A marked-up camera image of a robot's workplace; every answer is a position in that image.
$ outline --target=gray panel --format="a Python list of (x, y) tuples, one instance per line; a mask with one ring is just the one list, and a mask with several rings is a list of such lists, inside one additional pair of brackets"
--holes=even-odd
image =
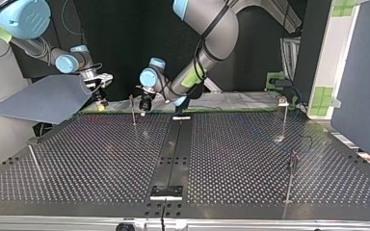
[(0, 116), (60, 124), (91, 97), (80, 76), (53, 75), (0, 103)]
[[(282, 112), (194, 115), (181, 217), (370, 220), (370, 165), (320, 125), (295, 117), (275, 143)], [(285, 207), (292, 149), (301, 161)]]
[[(370, 220), (370, 165), (296, 113), (274, 143), (282, 119), (148, 115), (134, 127), (131, 115), (80, 115), (33, 147), (39, 165), (24, 150), (0, 166), (0, 215)], [(286, 207), (292, 149), (301, 161)], [(183, 199), (150, 201), (159, 183), (183, 186)]]
[(143, 217), (170, 118), (78, 116), (0, 166), (0, 215)]
[(332, 126), (370, 154), (370, 1), (361, 5)]

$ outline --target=metal bracket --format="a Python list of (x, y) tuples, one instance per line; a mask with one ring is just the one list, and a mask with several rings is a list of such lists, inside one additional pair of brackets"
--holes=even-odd
[(356, 5), (361, 5), (362, 3), (366, 3), (369, 0), (356, 0)]
[(182, 200), (182, 186), (154, 186), (151, 191), (151, 200)]
[(221, 88), (218, 87), (210, 78), (205, 79), (204, 85), (212, 92), (222, 92)]
[(331, 105), (334, 107), (334, 108), (341, 108), (341, 101), (339, 101), (338, 99), (336, 98), (333, 98), (332, 101), (331, 101)]
[[(260, 7), (268, 12), (278, 23), (280, 23), (280, 25), (283, 25), (287, 6), (287, 0), (239, 0), (233, 4), (231, 8), (235, 13), (238, 13), (247, 7)], [(285, 29), (289, 33), (294, 33), (301, 25), (302, 21), (296, 15), (294, 10), (290, 8), (286, 17)]]

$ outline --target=metal rod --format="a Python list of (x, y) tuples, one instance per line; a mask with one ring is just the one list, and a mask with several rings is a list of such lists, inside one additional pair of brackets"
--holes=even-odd
[(288, 106), (286, 106), (286, 110), (284, 112), (283, 131), (281, 133), (281, 136), (283, 138), (284, 138), (284, 133), (285, 133), (285, 130), (286, 130), (287, 112), (288, 112)]
[(133, 116), (133, 124), (134, 126), (137, 125), (136, 121), (135, 121), (135, 112), (134, 112), (134, 97), (132, 94), (130, 94), (130, 103), (131, 103), (131, 114)]
[(38, 162), (38, 159), (36, 158), (35, 151), (33, 150), (32, 145), (29, 145), (28, 147), (29, 147), (29, 150), (31, 151), (31, 154), (32, 154), (33, 160), (35, 161), (35, 164), (37, 166), (39, 166), (39, 162)]

